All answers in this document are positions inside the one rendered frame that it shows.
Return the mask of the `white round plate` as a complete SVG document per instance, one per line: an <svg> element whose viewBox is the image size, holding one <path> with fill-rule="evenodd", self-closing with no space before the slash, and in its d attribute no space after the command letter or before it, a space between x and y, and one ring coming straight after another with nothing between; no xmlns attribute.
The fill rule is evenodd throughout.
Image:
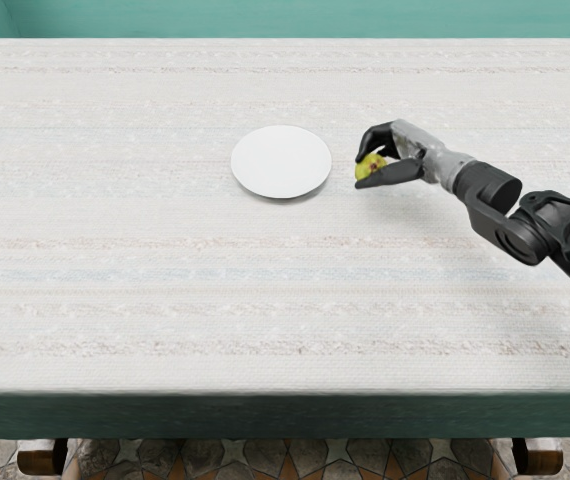
<svg viewBox="0 0 570 480"><path fill-rule="evenodd" d="M231 153L231 171L249 192L277 200L307 195L329 177L332 156L316 134L271 125L245 135Z"/></svg>

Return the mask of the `small green fruit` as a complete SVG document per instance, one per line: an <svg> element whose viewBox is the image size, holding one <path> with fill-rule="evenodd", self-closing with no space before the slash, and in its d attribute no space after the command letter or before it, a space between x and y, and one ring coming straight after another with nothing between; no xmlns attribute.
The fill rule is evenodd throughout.
<svg viewBox="0 0 570 480"><path fill-rule="evenodd" d="M383 156L375 152L369 153L355 165L355 179L357 181L364 180L386 165L387 161Z"/></svg>

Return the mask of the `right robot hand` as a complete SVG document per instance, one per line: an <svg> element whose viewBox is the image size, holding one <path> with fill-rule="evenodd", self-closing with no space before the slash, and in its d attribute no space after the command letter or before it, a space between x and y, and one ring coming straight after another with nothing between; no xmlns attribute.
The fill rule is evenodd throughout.
<svg viewBox="0 0 570 480"><path fill-rule="evenodd" d="M440 184L454 193L457 176L477 163L471 155L455 152L427 131L403 119L370 127L362 136L355 162L379 149L380 155L394 159L380 170L355 183L356 189L396 185L417 179Z"/></svg>

